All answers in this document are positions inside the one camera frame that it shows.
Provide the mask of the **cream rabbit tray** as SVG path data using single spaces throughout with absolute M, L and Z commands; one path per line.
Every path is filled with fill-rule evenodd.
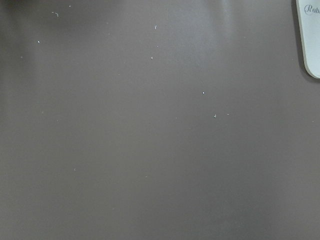
M 304 67 L 309 75 L 320 78 L 320 2 L 297 0 L 299 31 Z

